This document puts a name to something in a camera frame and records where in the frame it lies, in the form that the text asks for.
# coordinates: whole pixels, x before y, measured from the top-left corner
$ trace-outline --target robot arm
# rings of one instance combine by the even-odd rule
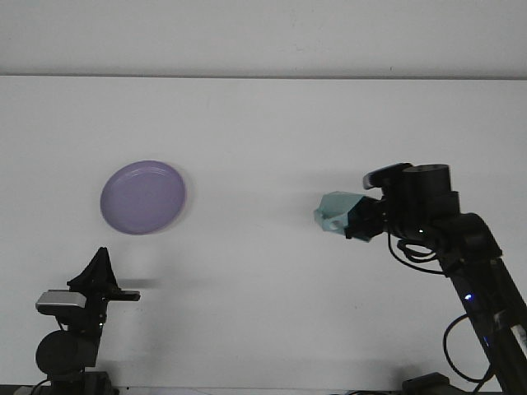
[[[381,188],[383,197],[331,193],[315,219],[348,239],[369,241],[387,232],[401,239],[399,247],[430,249],[439,273],[451,279],[504,393],[527,394],[527,307],[485,222],[459,211],[449,166],[392,165],[367,174],[363,185]],[[343,198],[354,204],[343,209]]]

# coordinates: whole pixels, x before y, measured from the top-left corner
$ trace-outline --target black cable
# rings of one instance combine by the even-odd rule
[[[482,381],[481,383],[479,383],[476,388],[470,393],[470,395],[476,395],[477,393],[479,393],[479,390],[482,388],[483,385],[485,385],[486,381]]]
[[[60,326],[60,330],[63,331],[64,330],[64,326],[62,325],[62,323],[60,321],[58,321],[58,318],[55,317],[57,319],[57,324]]]
[[[403,239],[397,242],[397,248],[403,251],[404,256],[410,262],[428,263],[428,262],[435,261],[437,259],[437,255],[435,251],[430,251],[428,253],[422,253],[421,251],[417,251],[415,249],[409,248],[408,247],[409,245],[416,245],[419,247],[425,247],[425,245],[417,241],[403,240]]]
[[[418,270],[420,272],[424,272],[424,273],[429,273],[429,274],[441,274],[442,276],[445,275],[445,273],[443,271],[439,271],[439,270],[431,270],[431,269],[425,269],[423,267],[419,267],[419,266],[415,266],[415,265],[412,265],[411,263],[408,263],[408,262],[405,262],[403,259],[401,259],[400,257],[397,256],[397,254],[395,253],[393,247],[392,247],[392,239],[391,239],[391,233],[389,232],[389,230],[386,232],[388,233],[388,250],[390,251],[390,253],[394,256],[395,259],[397,259],[399,262],[401,262],[404,266],[407,266],[407,267],[410,267],[414,270]]]
[[[40,387],[42,386],[42,384],[47,383],[48,381],[50,381],[50,380],[49,380],[49,379],[46,379],[46,380],[42,380],[40,383],[36,384],[36,385],[33,387],[33,389],[31,389],[30,395],[35,395],[35,394],[36,394],[35,391],[36,391],[38,388],[40,388]]]
[[[481,379],[474,379],[466,374],[464,374],[463,372],[461,372],[455,365],[454,365],[454,362],[452,361],[452,359],[450,358],[450,354],[448,352],[448,347],[446,346],[446,339],[448,338],[448,335],[450,334],[450,331],[458,324],[460,323],[461,321],[463,321],[464,319],[468,318],[469,315],[468,314],[463,314],[461,316],[459,316],[458,318],[456,318],[454,321],[452,321],[449,326],[446,328],[445,330],[445,334],[443,335],[443,352],[445,352],[445,358],[446,358],[446,361],[448,362],[448,365],[450,365],[450,367],[452,368],[452,370],[454,372],[457,373],[457,375],[459,375],[460,377],[462,377],[463,379],[469,381],[470,383],[478,383],[478,384],[481,384],[481,387],[483,386],[483,384],[485,384],[488,380],[490,380],[492,378],[492,376],[494,376],[494,373],[492,372],[492,367],[489,366],[488,367],[488,370],[487,372],[485,373],[485,375],[481,378]],[[476,387],[474,389],[474,391],[476,391],[475,393],[478,393],[479,389],[481,387]]]

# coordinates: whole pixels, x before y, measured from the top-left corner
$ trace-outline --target white table surface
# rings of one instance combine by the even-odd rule
[[[40,381],[56,323],[35,301],[104,245],[142,292],[109,307],[98,369],[118,385],[396,389],[440,371],[471,388],[441,350],[463,313],[450,282],[313,221],[324,193],[400,161],[451,165],[525,295],[527,82],[0,77],[0,103],[2,383]],[[123,235],[100,191],[144,159],[180,170],[189,200],[168,229]],[[450,346],[486,369],[468,324]]]

